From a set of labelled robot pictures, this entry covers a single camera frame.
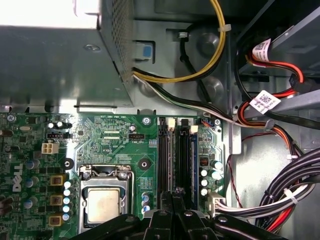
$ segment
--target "yellow wire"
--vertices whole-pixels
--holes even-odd
[[[219,27],[220,27],[220,29],[223,29],[226,23],[225,23],[224,15],[222,13],[219,2],[218,2],[218,0],[210,0],[210,2],[212,4],[212,6],[215,10],[215,14],[218,18]],[[225,43],[226,43],[226,32],[220,31],[219,44],[217,46],[217,49],[216,49],[214,55],[212,56],[212,58],[210,59],[208,64],[204,68],[202,68],[200,71],[198,71],[197,73],[194,73],[194,74],[191,74],[188,76],[174,77],[174,78],[153,77],[153,76],[141,74],[136,71],[134,71],[133,74],[135,74],[136,76],[138,76],[142,80],[145,80],[148,82],[153,82],[153,83],[177,83],[177,82],[182,82],[182,81],[189,80],[191,78],[198,77],[201,74],[207,72],[213,65],[215,65],[218,62],[218,60],[223,52],[223,49],[225,47]]]

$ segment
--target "cable clip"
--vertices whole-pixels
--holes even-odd
[[[298,203],[298,200],[295,198],[294,194],[292,193],[292,191],[290,191],[290,189],[288,188],[285,188],[283,190],[284,194],[288,197],[288,198],[291,198],[292,202],[297,205]]]
[[[295,160],[295,159],[297,159],[297,158],[299,158],[298,155],[288,154],[288,155],[286,156],[286,159],[288,159],[288,160]]]
[[[218,31],[219,32],[229,32],[229,31],[231,31],[231,24],[225,24],[224,26],[219,27]]]

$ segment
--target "motherboard connector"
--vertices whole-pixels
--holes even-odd
[[[219,212],[217,212],[217,201],[226,201],[226,198],[221,196],[220,194],[212,191],[208,194],[208,198],[207,198],[207,202],[205,202],[207,209],[208,209],[208,213],[211,215],[212,218],[214,218],[217,214],[219,214]]]
[[[42,154],[57,154],[59,152],[59,143],[42,143]]]

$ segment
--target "white wire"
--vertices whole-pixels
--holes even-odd
[[[205,112],[205,113],[209,113],[211,115],[214,115],[216,117],[218,117],[219,119],[221,120],[224,120],[230,124],[233,124],[233,125],[236,125],[236,126],[239,126],[239,127],[243,127],[243,128],[252,128],[252,126],[248,126],[248,125],[243,125],[243,124],[240,124],[240,123],[237,123],[231,119],[228,119],[224,116],[222,116],[221,114],[215,112],[215,111],[212,111],[211,109],[207,109],[205,107],[201,107],[201,106],[193,106],[193,105],[188,105],[188,104],[183,104],[183,103],[180,103],[180,102],[176,102],[176,101],[173,101],[171,99],[168,99],[166,98],[165,96],[163,96],[160,92],[158,92],[154,87],[152,87],[147,81],[144,81],[142,79],[140,79],[138,76],[136,75],[133,75],[133,77],[135,79],[137,79],[139,82],[143,83],[144,85],[148,86],[149,88],[151,88],[160,98],[162,98],[163,100],[165,100],[166,102],[168,103],[171,103],[171,104],[174,104],[174,105],[178,105],[178,106],[183,106],[183,107],[188,107],[190,109],[197,109],[197,110],[200,110],[201,112]]]
[[[292,194],[293,196],[296,196],[298,194],[300,194],[303,190],[305,190],[306,188],[308,187],[308,185],[302,185],[300,187],[298,187]],[[217,201],[217,208],[218,209],[221,209],[225,212],[232,212],[232,213],[241,213],[243,211],[247,211],[247,210],[260,210],[260,209],[264,209],[265,207],[271,207],[271,206],[276,206],[278,204],[281,204],[281,203],[284,203],[288,200],[290,200],[291,197],[288,197],[286,196],[285,198],[279,200],[279,201],[276,201],[276,202],[273,202],[273,203],[270,203],[268,205],[263,205],[263,206],[257,206],[257,207],[251,207],[251,208],[239,208],[239,207],[229,207],[229,206],[226,206],[224,204],[222,204],[221,202]]]

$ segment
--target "white connector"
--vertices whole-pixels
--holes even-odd
[[[170,132],[173,132],[176,127],[176,120],[174,118],[169,118],[168,119],[168,130]]]
[[[219,212],[217,212],[217,201],[223,200],[224,202],[226,201],[226,198],[219,195],[218,193],[212,191],[208,194],[207,201],[205,202],[208,213],[211,215],[212,218],[214,218]]]
[[[42,143],[42,154],[57,154],[59,153],[59,143]]]

